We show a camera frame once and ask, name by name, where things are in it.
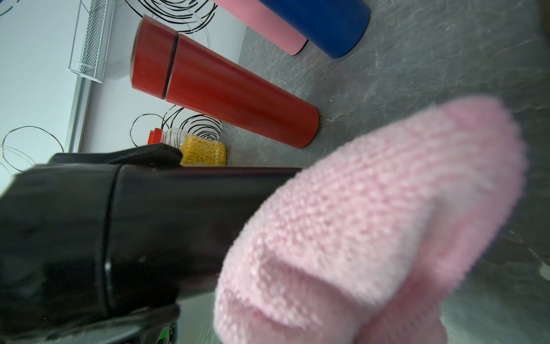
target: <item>pink knitted mitten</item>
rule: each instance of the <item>pink knitted mitten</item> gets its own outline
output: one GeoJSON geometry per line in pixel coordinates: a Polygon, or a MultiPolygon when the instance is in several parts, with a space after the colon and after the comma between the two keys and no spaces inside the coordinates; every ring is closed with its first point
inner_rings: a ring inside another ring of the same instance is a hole
{"type": "Polygon", "coordinates": [[[500,101],[430,107],[279,188],[216,289],[224,344],[441,344],[439,304],[506,222],[525,148],[500,101]]]}

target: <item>blue water bottle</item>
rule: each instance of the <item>blue water bottle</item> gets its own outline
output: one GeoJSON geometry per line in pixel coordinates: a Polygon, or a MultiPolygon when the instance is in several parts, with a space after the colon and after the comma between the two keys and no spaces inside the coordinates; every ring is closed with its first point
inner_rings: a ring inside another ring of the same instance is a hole
{"type": "Polygon", "coordinates": [[[347,54],[370,19],[363,0],[260,0],[330,57],[347,54]]]}

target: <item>pink thermos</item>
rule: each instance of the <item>pink thermos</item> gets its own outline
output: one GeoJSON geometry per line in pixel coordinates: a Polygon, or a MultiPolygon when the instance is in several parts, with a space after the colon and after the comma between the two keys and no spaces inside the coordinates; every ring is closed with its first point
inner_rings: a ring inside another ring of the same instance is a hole
{"type": "Polygon", "coordinates": [[[250,26],[290,55],[296,55],[307,39],[259,0],[214,0],[221,8],[250,26]]]}

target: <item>red lid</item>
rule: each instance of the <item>red lid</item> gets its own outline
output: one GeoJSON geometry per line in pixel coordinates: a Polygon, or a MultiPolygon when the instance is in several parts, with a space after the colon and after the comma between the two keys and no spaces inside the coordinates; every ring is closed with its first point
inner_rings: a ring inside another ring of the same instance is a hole
{"type": "Polygon", "coordinates": [[[147,144],[150,145],[153,142],[153,133],[154,131],[149,131],[149,140],[147,140],[147,144]]]}
{"type": "Polygon", "coordinates": [[[161,143],[162,142],[162,129],[155,128],[154,130],[151,130],[149,133],[149,141],[147,142],[148,145],[152,145],[153,143],[161,143]]]}
{"type": "Polygon", "coordinates": [[[143,16],[132,53],[130,81],[134,89],[164,99],[172,53],[179,33],[143,16]]]}

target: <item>metal mesh basket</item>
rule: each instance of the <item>metal mesh basket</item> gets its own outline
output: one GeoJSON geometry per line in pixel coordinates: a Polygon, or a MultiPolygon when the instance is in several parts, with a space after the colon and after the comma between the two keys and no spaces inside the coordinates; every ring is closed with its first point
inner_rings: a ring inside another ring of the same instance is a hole
{"type": "Polygon", "coordinates": [[[81,77],[103,82],[111,34],[114,0],[81,0],[73,39],[69,70],[81,77]]]}

